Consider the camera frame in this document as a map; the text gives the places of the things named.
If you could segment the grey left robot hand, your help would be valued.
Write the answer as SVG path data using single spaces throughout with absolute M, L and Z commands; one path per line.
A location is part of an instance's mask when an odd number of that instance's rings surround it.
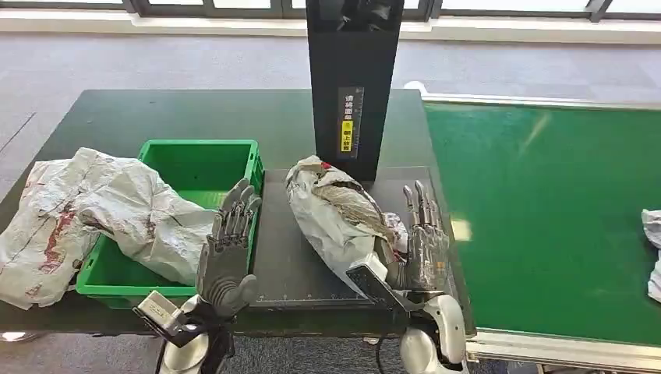
M 257 279 L 248 273 L 247 260 L 249 232 L 261 202 L 249 179 L 240 179 L 220 203 L 203 245 L 196 291 L 222 319 L 256 299 Z

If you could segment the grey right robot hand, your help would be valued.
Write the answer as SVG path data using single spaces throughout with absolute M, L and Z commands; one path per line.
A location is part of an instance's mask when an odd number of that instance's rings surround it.
M 387 266 L 386 282 L 397 290 L 441 292 L 447 283 L 450 237 L 440 208 L 420 180 L 405 185 L 403 193 L 409 216 L 407 257 Z

